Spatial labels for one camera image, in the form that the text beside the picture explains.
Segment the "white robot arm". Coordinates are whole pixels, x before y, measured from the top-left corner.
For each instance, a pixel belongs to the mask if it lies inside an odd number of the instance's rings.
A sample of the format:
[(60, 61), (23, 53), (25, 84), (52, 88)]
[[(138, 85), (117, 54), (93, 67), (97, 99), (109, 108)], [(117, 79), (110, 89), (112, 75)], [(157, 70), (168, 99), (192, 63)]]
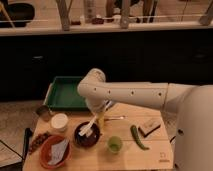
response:
[(102, 70), (93, 68), (77, 91), (94, 113), (114, 101), (177, 114), (176, 171), (213, 171), (213, 85), (108, 82)]

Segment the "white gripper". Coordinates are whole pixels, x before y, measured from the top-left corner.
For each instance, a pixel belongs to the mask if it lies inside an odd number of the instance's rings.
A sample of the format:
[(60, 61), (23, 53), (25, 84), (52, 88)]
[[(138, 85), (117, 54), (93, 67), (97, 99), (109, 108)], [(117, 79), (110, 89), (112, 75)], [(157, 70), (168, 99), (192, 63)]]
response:
[(99, 99), (86, 99), (85, 100), (88, 109), (93, 114), (100, 114), (106, 110), (106, 106), (108, 105), (108, 100), (99, 100)]

